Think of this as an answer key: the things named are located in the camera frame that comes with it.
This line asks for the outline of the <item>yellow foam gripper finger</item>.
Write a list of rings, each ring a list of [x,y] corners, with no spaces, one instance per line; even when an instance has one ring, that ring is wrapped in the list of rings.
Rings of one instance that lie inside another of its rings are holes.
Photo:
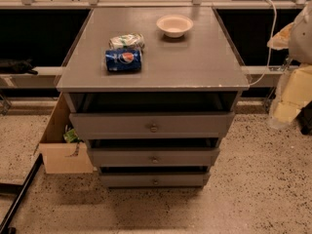
[[[285,71],[270,107],[269,126],[273,129],[287,127],[311,101],[312,65],[301,64],[298,68]]]

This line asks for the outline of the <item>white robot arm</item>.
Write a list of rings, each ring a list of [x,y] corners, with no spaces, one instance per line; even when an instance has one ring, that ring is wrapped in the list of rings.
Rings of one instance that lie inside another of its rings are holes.
[[[289,57],[300,63],[299,68],[280,80],[280,93],[271,107],[271,125],[283,127],[312,101],[312,2],[275,34],[267,46],[278,51],[288,49]]]

